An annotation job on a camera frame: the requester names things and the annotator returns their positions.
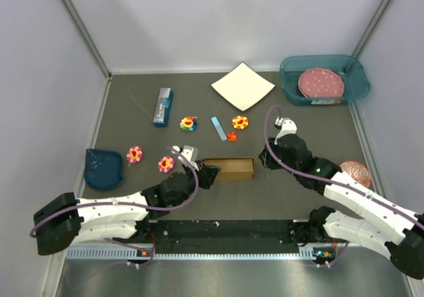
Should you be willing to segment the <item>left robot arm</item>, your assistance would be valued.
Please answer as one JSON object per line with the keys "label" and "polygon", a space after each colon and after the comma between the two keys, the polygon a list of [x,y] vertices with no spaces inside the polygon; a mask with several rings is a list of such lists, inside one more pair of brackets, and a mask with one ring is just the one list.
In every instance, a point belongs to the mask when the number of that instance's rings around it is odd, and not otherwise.
{"label": "left robot arm", "polygon": [[160,184],[118,198],[85,199],[64,193],[33,215],[30,236],[36,240],[40,256],[87,241],[144,241],[150,234],[151,220],[184,207],[200,189],[210,189],[220,170],[197,161]]}

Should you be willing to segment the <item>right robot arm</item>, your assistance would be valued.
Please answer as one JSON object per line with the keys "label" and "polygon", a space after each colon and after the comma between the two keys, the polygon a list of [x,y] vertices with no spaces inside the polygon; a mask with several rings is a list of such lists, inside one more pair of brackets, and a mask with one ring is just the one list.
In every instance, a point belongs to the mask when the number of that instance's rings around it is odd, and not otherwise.
{"label": "right robot arm", "polygon": [[358,217],[334,209],[318,209],[309,233],[356,243],[379,253],[405,275],[423,279],[423,215],[405,209],[364,187],[340,166],[313,156],[296,134],[267,138],[259,159],[265,168],[288,171],[304,188],[333,200]]}

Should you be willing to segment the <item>brown cardboard box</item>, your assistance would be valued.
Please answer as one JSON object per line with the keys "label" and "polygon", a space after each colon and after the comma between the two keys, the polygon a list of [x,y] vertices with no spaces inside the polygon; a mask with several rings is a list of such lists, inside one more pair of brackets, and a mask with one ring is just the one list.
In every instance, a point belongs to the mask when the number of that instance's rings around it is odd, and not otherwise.
{"label": "brown cardboard box", "polygon": [[249,181],[254,178],[253,158],[206,158],[204,162],[220,168],[216,178],[220,182]]}

